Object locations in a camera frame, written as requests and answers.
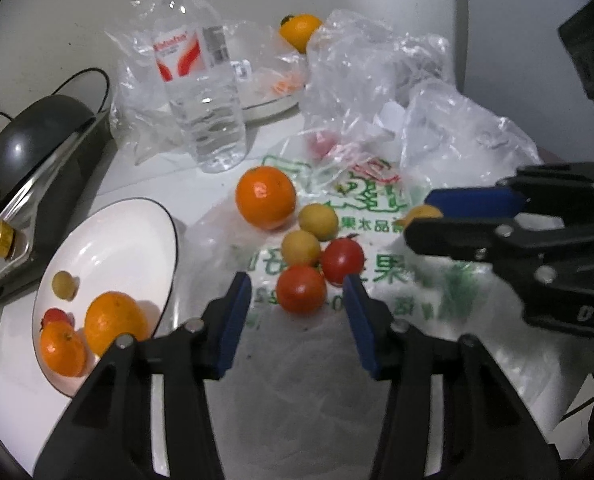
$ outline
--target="white plate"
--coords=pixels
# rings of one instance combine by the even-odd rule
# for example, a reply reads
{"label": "white plate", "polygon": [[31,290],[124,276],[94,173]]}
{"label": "white plate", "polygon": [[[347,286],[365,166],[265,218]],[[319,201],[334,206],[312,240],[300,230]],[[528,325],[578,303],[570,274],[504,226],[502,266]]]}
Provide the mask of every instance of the white plate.
{"label": "white plate", "polygon": [[[48,264],[32,311],[34,354],[46,379],[72,397],[99,361],[89,351],[81,377],[64,377],[50,370],[41,358],[40,328],[46,310],[61,308],[72,314],[82,335],[90,303],[109,290],[134,298],[148,319],[151,335],[166,306],[177,264],[177,235],[168,212],[144,198],[123,200],[101,209],[64,240]],[[52,291],[52,277],[67,270],[79,280],[72,301],[60,300]]]}

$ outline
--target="metal bolt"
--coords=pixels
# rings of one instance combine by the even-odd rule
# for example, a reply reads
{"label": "metal bolt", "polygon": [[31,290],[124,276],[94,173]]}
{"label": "metal bolt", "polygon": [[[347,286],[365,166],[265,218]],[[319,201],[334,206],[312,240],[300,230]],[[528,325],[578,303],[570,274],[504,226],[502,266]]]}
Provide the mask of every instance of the metal bolt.
{"label": "metal bolt", "polygon": [[462,337],[462,342],[469,348],[474,348],[475,345],[477,345],[477,338],[470,334],[466,334],[464,337]]}
{"label": "metal bolt", "polygon": [[552,283],[557,278],[557,271],[548,265],[542,265],[535,270],[535,280],[544,285]]}
{"label": "metal bolt", "polygon": [[477,249],[475,251],[475,260],[477,260],[478,262],[485,260],[487,254],[488,251],[485,248]]}
{"label": "metal bolt", "polygon": [[405,334],[408,332],[410,328],[410,323],[408,321],[404,321],[403,319],[396,319],[391,323],[391,330],[395,334]]}
{"label": "metal bolt", "polygon": [[114,343],[123,350],[124,348],[128,348],[130,345],[132,345],[134,341],[135,338],[132,336],[132,334],[122,334],[114,340]]}
{"label": "metal bolt", "polygon": [[495,234],[497,236],[501,236],[502,238],[508,238],[511,234],[513,234],[513,228],[510,225],[501,224],[495,228]]}
{"label": "metal bolt", "polygon": [[191,334],[201,332],[204,326],[205,324],[203,320],[199,319],[198,317],[193,317],[192,319],[186,321],[186,323],[184,324],[184,328]]}

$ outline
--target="white tabletop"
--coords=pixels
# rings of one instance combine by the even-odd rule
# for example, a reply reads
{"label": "white tabletop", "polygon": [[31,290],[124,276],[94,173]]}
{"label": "white tabletop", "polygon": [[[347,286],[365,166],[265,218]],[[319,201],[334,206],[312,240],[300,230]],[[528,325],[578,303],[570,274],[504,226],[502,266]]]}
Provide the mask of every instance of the white tabletop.
{"label": "white tabletop", "polygon": [[[154,199],[171,215],[190,225],[212,205],[232,191],[241,174],[259,163],[276,142],[299,130],[301,115],[263,126],[247,160],[232,171],[203,174],[195,168],[180,170],[190,162],[182,156],[159,156],[132,167],[121,153],[90,198],[84,198],[77,213],[85,218],[112,202],[142,196]],[[43,377],[32,350],[30,318],[35,293],[8,304],[0,326],[0,439],[24,469],[31,472],[53,425],[68,403]],[[583,383],[586,372],[579,366],[553,370],[543,393],[530,410],[539,427],[548,434],[558,423]]]}

